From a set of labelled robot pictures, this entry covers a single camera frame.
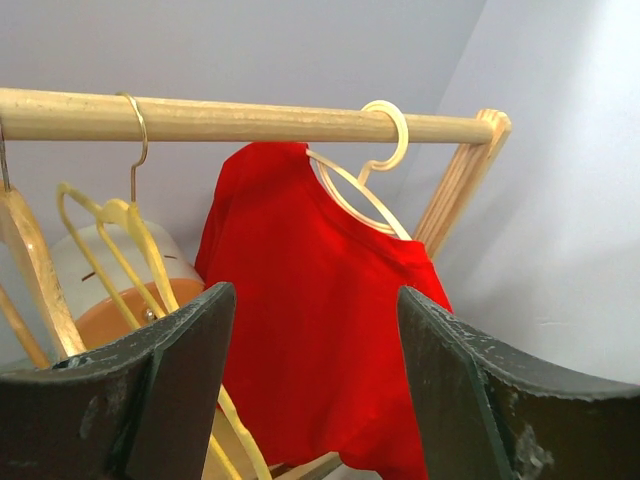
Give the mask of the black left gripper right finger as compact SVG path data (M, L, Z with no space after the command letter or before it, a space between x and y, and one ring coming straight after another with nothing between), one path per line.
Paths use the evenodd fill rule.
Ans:
M430 478L638 478L638 386L527 354L410 287L397 316Z

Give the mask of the wooden hanger with metal hook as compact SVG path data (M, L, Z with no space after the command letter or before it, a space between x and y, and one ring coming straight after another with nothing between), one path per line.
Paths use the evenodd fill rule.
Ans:
M1 148L1 242L8 247L58 355L66 359L85 352L39 223L11 184L5 147Z

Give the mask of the red t shirt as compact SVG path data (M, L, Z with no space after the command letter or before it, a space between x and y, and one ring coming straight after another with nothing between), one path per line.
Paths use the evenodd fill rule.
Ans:
M256 142L222 166L195 268L235 287L223 383L267 463L426 477L397 298L449 301L421 243L341 208L305 144Z

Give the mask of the cream plastic hanger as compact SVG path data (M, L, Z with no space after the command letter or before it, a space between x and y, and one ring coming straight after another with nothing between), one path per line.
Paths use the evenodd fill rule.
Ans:
M372 172L388 172L394 169L405 157L409 146L409 127L405 115L393 103L386 100L374 100L362 108L363 112L384 113L393 122L397 133L397 145L394 153L387 160L369 160L360 170L357 177L354 177L347 170L332 162L328 158L307 149L306 154L313 160L318 168L320 180L332 199L347 213L366 226L373 228L386 235L392 235L400 240L410 241L412 237L401 225L399 220L389 210L389 208L378 199L366 186L366 182ZM378 222L362 214L353 207L338 191L331 180L329 171L332 170L342 177L347 183L359 191L378 211L385 222Z

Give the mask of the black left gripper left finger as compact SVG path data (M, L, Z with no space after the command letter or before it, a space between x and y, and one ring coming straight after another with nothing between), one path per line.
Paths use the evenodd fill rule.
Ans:
M110 344L1 376L5 479L198 479L230 344L221 282Z

